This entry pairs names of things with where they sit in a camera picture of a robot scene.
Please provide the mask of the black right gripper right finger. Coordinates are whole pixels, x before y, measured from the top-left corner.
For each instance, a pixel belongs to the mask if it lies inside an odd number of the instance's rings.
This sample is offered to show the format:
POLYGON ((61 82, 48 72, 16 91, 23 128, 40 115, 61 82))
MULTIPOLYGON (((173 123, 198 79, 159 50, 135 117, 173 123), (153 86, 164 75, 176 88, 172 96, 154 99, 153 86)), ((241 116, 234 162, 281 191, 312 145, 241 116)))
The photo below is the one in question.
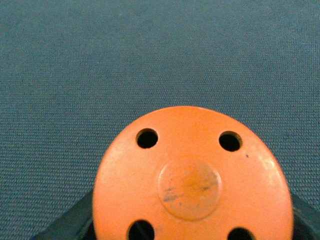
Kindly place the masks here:
POLYGON ((320 240, 320 212, 299 198, 292 195, 294 214, 293 240, 320 240))

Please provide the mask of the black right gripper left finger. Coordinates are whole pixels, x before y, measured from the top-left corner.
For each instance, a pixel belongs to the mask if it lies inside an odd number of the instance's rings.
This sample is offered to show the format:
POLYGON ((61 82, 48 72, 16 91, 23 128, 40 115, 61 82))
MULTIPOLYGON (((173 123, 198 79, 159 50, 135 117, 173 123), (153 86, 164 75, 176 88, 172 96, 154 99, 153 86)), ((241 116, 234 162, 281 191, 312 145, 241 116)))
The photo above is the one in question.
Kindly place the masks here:
POLYGON ((92 214, 93 193, 88 192, 73 207, 32 240, 95 240, 92 214))

